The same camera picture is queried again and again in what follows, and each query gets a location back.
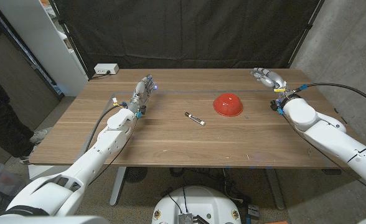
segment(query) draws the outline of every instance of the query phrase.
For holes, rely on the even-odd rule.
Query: wooden table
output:
[[[300,70],[273,71],[291,88],[311,82]],[[153,76],[158,90],[151,95],[145,116],[138,120],[114,165],[336,168],[301,139],[281,115],[270,109],[270,101],[276,99],[277,94],[257,82],[250,75],[250,69],[122,69],[116,75],[92,80],[31,155],[30,161],[38,165],[72,164],[82,155],[97,119],[111,105],[111,97],[117,97],[118,102],[128,102],[137,82],[148,74]],[[214,100],[226,92],[241,99],[244,110],[240,115],[229,118],[214,110]],[[308,88],[300,95],[316,111],[344,123],[317,88]],[[186,117],[185,112],[205,121],[205,126]],[[105,116],[97,133],[112,114]],[[358,139],[352,128],[346,128],[350,136]]]

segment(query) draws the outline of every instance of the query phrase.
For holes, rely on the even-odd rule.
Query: red bowl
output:
[[[237,116],[243,111],[243,104],[233,93],[225,93],[216,98],[213,108],[223,116]]]

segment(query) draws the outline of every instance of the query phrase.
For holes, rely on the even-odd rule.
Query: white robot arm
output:
[[[25,187],[9,204],[5,215],[73,215],[82,201],[89,183],[98,174],[107,158],[124,148],[137,119],[156,89],[151,75],[137,85],[131,101],[110,117],[97,142],[70,168],[59,174],[41,177]]]
[[[344,161],[366,180],[366,146],[347,135],[341,122],[314,110],[295,91],[289,90],[277,73],[254,68],[251,74],[279,93],[279,98],[272,101],[272,108],[287,114],[310,143]]]

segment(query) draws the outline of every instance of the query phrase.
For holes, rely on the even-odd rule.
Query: person's leg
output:
[[[15,127],[14,112],[10,108],[0,99],[0,147],[13,157],[28,156],[34,148],[34,144]]]
[[[0,147],[13,157],[29,156],[34,143],[15,126],[13,113],[9,105],[0,106]]]
[[[31,131],[27,126],[25,126],[23,123],[21,123],[20,119],[17,117],[17,114],[14,112],[13,107],[9,104],[6,105],[9,109],[9,112],[11,114],[11,119],[13,125],[28,139],[31,138],[34,135],[34,132]]]

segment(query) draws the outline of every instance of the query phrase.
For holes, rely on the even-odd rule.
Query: power strip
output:
[[[97,75],[106,74],[107,71],[110,71],[110,74],[116,74],[119,69],[120,68],[117,63],[98,63],[95,66]]]

